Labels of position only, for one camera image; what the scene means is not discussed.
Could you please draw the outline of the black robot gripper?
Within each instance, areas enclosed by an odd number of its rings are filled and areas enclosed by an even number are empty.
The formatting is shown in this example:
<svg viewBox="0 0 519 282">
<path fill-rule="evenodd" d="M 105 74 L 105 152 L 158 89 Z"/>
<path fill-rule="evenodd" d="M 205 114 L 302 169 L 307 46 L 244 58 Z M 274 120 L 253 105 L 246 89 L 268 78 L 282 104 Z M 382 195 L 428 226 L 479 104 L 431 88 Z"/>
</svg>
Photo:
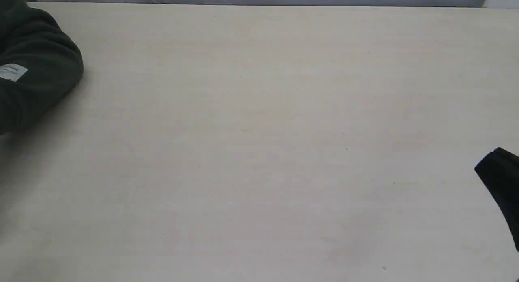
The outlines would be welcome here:
<svg viewBox="0 0 519 282">
<path fill-rule="evenodd" d="M 519 157 L 503 148 L 488 153 L 474 168 L 497 203 L 519 250 Z"/>
</svg>

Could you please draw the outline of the dark green sleeved forearm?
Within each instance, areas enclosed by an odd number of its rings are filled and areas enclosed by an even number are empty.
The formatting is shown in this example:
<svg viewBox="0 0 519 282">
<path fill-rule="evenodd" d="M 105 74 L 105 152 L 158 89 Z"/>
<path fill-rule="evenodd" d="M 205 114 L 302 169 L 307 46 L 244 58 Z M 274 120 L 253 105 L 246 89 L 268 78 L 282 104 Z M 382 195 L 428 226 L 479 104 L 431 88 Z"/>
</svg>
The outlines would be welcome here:
<svg viewBox="0 0 519 282">
<path fill-rule="evenodd" d="M 84 74 L 78 46 L 46 11 L 0 0 L 0 131 L 31 124 L 59 103 Z"/>
</svg>

